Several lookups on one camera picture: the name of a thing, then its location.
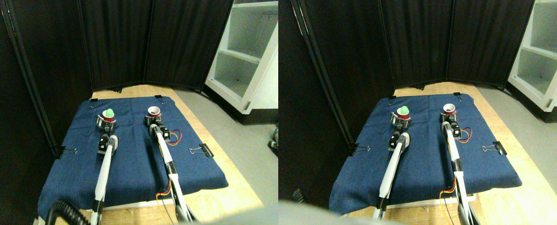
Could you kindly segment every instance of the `blue fabric mat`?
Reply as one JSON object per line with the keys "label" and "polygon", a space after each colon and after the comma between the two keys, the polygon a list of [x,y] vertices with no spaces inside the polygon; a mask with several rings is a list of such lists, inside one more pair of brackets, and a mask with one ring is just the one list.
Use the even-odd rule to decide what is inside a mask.
{"label": "blue fabric mat", "polygon": [[77,148],[78,153],[62,156],[53,163],[41,191],[39,216],[45,218],[52,203],[58,199],[84,210],[92,208],[103,160],[103,155],[97,154],[101,131],[96,126],[96,116],[109,108],[114,110],[118,122],[114,135],[117,135],[119,144],[111,158],[105,206],[154,201],[156,193],[163,192],[168,185],[160,149],[158,144],[153,146],[148,127],[143,122],[147,108],[153,105],[161,109],[164,125],[170,131],[179,129],[182,132],[182,140],[176,146],[168,145],[182,192],[186,195],[201,189],[227,187],[224,172],[214,158],[189,152],[189,148],[199,147],[201,139],[176,108],[175,102],[169,97],[163,97],[163,101],[161,104],[155,97],[100,99],[94,109],[89,101],[81,103],[63,143],[66,148]]}
{"label": "blue fabric mat", "polygon": [[462,94],[461,98],[462,101],[453,94],[397,97],[392,105],[388,105],[389,99],[381,99],[357,138],[360,146],[370,145],[371,150],[358,152],[345,161],[332,188],[330,210],[346,214],[376,205],[392,155],[387,150],[394,131],[389,121],[390,112],[403,105],[409,108],[412,119],[407,130],[411,143],[401,156],[390,204],[438,199],[439,192],[452,185],[449,150],[439,122],[439,114],[447,103],[456,106],[460,128],[470,127],[474,132],[468,143],[456,141],[467,193],[521,186],[522,181],[505,155],[482,151],[481,146],[492,145],[495,137],[474,105],[474,99],[467,94]]}

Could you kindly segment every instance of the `cup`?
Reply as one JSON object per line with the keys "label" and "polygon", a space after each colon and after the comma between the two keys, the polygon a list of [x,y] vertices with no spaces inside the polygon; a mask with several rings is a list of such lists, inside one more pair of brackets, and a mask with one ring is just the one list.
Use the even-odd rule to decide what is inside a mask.
{"label": "cup", "polygon": [[397,117],[399,117],[401,119],[404,119],[404,120],[407,120],[407,119],[409,119],[409,112],[407,112],[406,114],[402,114],[401,113],[401,108],[398,108],[397,109]]}
{"label": "cup", "polygon": [[443,106],[443,113],[445,114],[454,114],[455,113],[455,105],[448,103]]}
{"label": "cup", "polygon": [[152,106],[149,109],[147,109],[147,112],[149,113],[149,116],[151,117],[158,117],[160,116],[160,108],[157,106]]}
{"label": "cup", "polygon": [[107,116],[105,116],[105,111],[103,111],[103,112],[101,113],[101,116],[103,117],[104,120],[107,120],[107,121],[109,121],[109,122],[114,122],[114,117],[113,117],[113,116],[112,116],[112,117],[107,117]]}

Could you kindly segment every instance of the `yellow wire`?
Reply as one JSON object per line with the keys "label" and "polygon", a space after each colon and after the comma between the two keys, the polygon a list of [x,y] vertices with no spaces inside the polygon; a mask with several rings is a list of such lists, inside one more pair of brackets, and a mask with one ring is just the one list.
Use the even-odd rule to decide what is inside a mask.
{"label": "yellow wire", "polygon": [[165,220],[168,224],[170,224],[170,222],[168,221],[168,219],[165,218],[165,214],[164,214],[164,211],[162,210],[162,207],[160,206],[160,201],[158,200],[158,196],[160,196],[159,193],[156,194],[156,202],[157,202],[157,204],[158,204],[158,208],[160,209],[160,212],[162,213],[162,217],[164,217],[164,220]]}
{"label": "yellow wire", "polygon": [[[468,138],[469,138],[469,133],[468,133],[467,131],[465,131],[465,129],[462,129],[462,132],[465,132],[465,133],[466,133],[466,135],[467,135],[467,136],[468,136]],[[469,142],[469,139],[467,139],[467,140],[466,140],[465,142],[463,142],[463,141],[460,141],[460,140],[458,140],[458,141],[459,141],[459,142],[461,142],[461,143],[468,143],[468,142]]]}
{"label": "yellow wire", "polygon": [[[160,147],[160,153],[162,154],[162,158],[164,158],[164,152],[162,152],[162,146],[160,146],[159,143],[158,143],[158,147]],[[156,194],[156,203],[158,204],[158,208],[160,209],[160,212],[162,213],[162,217],[164,217],[164,220],[165,220],[168,224],[170,224],[170,222],[168,221],[168,219],[165,218],[164,211],[162,210],[162,207],[160,206],[160,201],[158,200],[158,197],[159,197],[160,195],[163,195],[163,194],[161,194],[161,193],[157,193],[157,194]]]}
{"label": "yellow wire", "polygon": [[[171,133],[171,134],[172,134],[172,135],[175,135],[175,136],[176,136],[176,140],[178,140],[178,135],[176,135],[175,133]],[[175,146],[176,144],[178,144],[178,142],[176,142],[176,144],[171,144],[171,143],[168,143],[168,144],[171,145],[171,146]]]}
{"label": "yellow wire", "polygon": [[[447,214],[445,213],[445,209],[443,208],[443,202],[441,202],[441,195],[443,193],[453,193],[455,191],[455,183],[456,183],[456,179],[453,179],[453,189],[451,189],[451,191],[441,191],[441,193],[438,194],[438,203],[439,206],[441,206],[441,212],[443,212],[443,215],[445,216],[445,219],[447,219]],[[449,221],[449,219],[447,219],[447,223],[449,225],[451,225],[451,222]]]}

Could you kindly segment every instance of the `wooden table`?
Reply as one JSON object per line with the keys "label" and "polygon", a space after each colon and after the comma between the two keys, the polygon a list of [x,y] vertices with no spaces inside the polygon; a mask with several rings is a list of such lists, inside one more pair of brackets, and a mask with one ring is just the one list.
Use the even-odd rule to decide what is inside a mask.
{"label": "wooden table", "polygon": [[[203,143],[208,144],[209,148],[214,152],[214,160],[224,171],[229,186],[221,189],[204,189],[196,193],[185,195],[186,204],[191,208],[193,214],[199,221],[211,221],[221,217],[226,217],[236,212],[242,212],[250,208],[263,206],[249,183],[245,180],[237,167],[226,155],[224,150],[216,142],[214,137],[210,135],[208,130],[199,122],[197,117],[185,105],[185,103],[176,95],[172,88],[155,86],[155,85],[138,85],[123,88],[122,93],[111,90],[100,90],[93,93],[92,98],[111,99],[111,98],[134,98],[134,97],[151,97],[151,96],[167,96],[173,99],[176,107],[182,112],[186,120],[191,124],[195,133],[199,136]],[[168,207],[168,211],[176,222],[174,205]],[[81,210],[87,219],[90,219],[90,212]],[[167,225],[165,216],[160,212],[158,206],[149,206],[142,208],[127,208],[122,210],[105,210],[101,217],[101,223],[106,225]],[[56,222],[64,225],[62,219],[58,218]]]}
{"label": "wooden table", "polygon": [[[401,88],[396,96],[427,96],[461,92],[469,94],[486,124],[507,151],[507,158],[518,172],[522,186],[516,188],[495,188],[477,194],[471,205],[482,225],[557,225],[557,195],[542,176],[520,142],[505,123],[472,84],[444,82],[426,85],[424,90]],[[456,225],[457,204],[451,203],[449,210]],[[371,217],[374,207],[368,207],[349,214],[349,217]],[[439,206],[398,208],[386,210],[385,219],[400,221],[409,225],[446,225],[445,216]]]}

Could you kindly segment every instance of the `folding screen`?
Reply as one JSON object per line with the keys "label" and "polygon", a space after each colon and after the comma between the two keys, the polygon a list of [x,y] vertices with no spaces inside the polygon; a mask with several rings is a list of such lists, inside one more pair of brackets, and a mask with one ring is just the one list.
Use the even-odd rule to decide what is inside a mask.
{"label": "folding screen", "polygon": [[29,224],[53,158],[2,15],[0,8],[0,225]]}
{"label": "folding screen", "polygon": [[455,0],[448,81],[504,86],[534,0]]}
{"label": "folding screen", "polygon": [[445,80],[453,0],[381,0],[394,87]]}
{"label": "folding screen", "polygon": [[293,192],[300,189],[308,202],[327,208],[332,183],[347,158],[347,141],[300,34],[291,2],[282,0],[278,7],[279,45],[289,49],[278,54],[278,196],[291,199]]}
{"label": "folding screen", "polygon": [[533,0],[381,0],[394,87],[504,86]]}
{"label": "folding screen", "polygon": [[203,87],[231,0],[155,0],[145,83]]}
{"label": "folding screen", "polygon": [[91,97],[90,77],[74,1],[9,0],[22,38],[25,64],[60,146],[77,107]]}
{"label": "folding screen", "polygon": [[142,83],[152,1],[79,3],[93,91]]}
{"label": "folding screen", "polygon": [[394,92],[379,3],[300,0],[300,4],[329,89],[354,142],[378,100]]}
{"label": "folding screen", "polygon": [[280,199],[300,189],[308,203],[327,208],[349,144],[377,100],[394,91],[373,9],[379,11],[376,2],[279,3],[279,45],[288,49],[279,54],[280,124],[287,135],[281,138]]}

